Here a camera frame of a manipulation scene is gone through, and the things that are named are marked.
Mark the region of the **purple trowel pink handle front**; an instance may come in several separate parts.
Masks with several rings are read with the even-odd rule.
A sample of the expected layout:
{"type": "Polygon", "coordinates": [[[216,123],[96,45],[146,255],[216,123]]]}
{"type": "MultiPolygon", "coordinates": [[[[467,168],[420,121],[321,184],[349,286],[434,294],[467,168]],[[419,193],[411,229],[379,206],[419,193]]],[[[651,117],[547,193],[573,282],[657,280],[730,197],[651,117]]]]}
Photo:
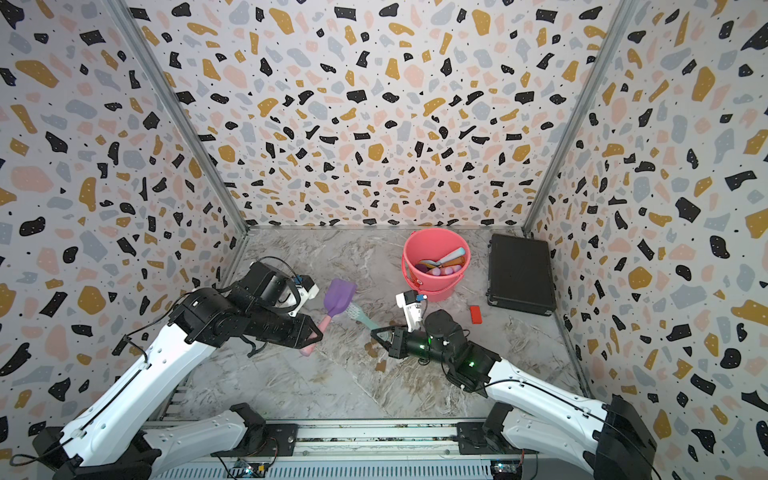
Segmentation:
{"type": "Polygon", "coordinates": [[[308,357],[314,352],[315,344],[322,339],[333,317],[346,311],[352,303],[356,291],[357,286],[353,282],[338,278],[331,281],[323,299],[326,315],[318,326],[320,334],[311,332],[310,344],[300,350],[302,356],[308,357]]]}

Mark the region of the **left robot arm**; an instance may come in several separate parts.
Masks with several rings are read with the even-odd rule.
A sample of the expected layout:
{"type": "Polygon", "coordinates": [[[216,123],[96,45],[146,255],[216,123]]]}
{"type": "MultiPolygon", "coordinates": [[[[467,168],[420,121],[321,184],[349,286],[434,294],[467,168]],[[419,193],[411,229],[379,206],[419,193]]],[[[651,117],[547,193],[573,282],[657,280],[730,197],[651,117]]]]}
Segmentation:
{"type": "Polygon", "coordinates": [[[278,442],[248,404],[185,426],[144,429],[150,415],[198,365],[231,339],[252,355],[273,344],[301,350],[323,338],[301,309],[319,292],[308,275],[261,261],[231,286],[199,287],[162,316],[164,326],[136,362],[92,406],[33,440],[33,461],[57,479],[151,479],[209,456],[246,457],[278,442]]]}

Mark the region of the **light blue trowel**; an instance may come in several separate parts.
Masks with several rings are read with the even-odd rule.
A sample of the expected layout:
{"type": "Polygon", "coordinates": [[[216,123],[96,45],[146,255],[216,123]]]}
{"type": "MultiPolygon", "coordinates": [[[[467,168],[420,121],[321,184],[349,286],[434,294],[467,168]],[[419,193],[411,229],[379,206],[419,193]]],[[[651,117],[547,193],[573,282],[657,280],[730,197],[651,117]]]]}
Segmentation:
{"type": "Polygon", "coordinates": [[[459,247],[449,254],[442,257],[440,260],[437,261],[437,264],[440,266],[448,265],[450,262],[459,261],[460,263],[463,262],[463,259],[466,255],[466,250],[463,247],[459,247]]]}

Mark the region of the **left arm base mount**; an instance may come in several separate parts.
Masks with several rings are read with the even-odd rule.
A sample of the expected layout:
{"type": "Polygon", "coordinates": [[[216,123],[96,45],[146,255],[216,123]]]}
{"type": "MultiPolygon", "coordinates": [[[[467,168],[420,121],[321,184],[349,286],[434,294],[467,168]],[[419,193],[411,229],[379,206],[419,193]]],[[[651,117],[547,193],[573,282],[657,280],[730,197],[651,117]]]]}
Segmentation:
{"type": "Polygon", "coordinates": [[[250,427],[235,447],[212,453],[219,457],[290,457],[293,455],[298,437],[296,423],[267,423],[250,427]]]}

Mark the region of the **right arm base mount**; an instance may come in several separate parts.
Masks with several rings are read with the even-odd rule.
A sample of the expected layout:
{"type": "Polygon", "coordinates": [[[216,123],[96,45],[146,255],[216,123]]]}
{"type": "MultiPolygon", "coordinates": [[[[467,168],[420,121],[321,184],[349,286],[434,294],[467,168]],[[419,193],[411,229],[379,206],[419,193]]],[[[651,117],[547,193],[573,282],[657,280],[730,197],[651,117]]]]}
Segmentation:
{"type": "Polygon", "coordinates": [[[523,452],[500,434],[487,429],[483,422],[457,423],[456,442],[461,455],[519,455],[523,452]]]}

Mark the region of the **purple trowel pink handle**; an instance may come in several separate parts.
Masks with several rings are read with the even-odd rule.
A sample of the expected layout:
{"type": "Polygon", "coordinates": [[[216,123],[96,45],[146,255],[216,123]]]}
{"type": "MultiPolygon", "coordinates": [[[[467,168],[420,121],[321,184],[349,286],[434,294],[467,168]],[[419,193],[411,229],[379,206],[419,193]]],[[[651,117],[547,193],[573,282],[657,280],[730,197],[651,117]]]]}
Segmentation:
{"type": "Polygon", "coordinates": [[[320,334],[311,332],[310,344],[300,350],[302,356],[308,357],[314,352],[315,344],[322,339],[333,317],[346,311],[352,303],[356,291],[357,286],[353,282],[338,278],[331,281],[323,299],[326,315],[318,326],[320,334]]]}
{"type": "Polygon", "coordinates": [[[428,273],[432,276],[447,276],[447,275],[452,275],[454,273],[460,272],[462,268],[463,268],[462,265],[434,267],[430,269],[428,273]]]}

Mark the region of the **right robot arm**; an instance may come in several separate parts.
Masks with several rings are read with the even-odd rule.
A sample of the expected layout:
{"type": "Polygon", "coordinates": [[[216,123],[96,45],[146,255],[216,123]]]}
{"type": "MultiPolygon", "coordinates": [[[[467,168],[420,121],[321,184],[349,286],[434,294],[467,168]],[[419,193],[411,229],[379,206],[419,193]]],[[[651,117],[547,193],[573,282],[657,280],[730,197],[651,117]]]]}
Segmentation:
{"type": "Polygon", "coordinates": [[[595,479],[660,476],[657,443],[628,401],[615,395],[605,403],[544,382],[470,340],[444,310],[430,313],[419,330],[389,326],[372,330],[371,337],[390,357],[436,363],[449,383],[493,401],[480,433],[467,440],[472,451],[531,450],[595,479]]]}

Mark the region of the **yellow trowel wooden handle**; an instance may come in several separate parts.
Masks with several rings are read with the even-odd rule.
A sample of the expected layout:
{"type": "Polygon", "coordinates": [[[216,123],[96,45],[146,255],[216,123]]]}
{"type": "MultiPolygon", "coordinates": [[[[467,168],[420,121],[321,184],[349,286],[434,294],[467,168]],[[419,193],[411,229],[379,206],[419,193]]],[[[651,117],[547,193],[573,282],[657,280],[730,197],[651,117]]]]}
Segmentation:
{"type": "Polygon", "coordinates": [[[422,260],[415,265],[415,268],[421,272],[430,275],[450,275],[461,271],[466,264],[464,256],[456,257],[446,262],[436,262],[431,260],[422,260]]]}

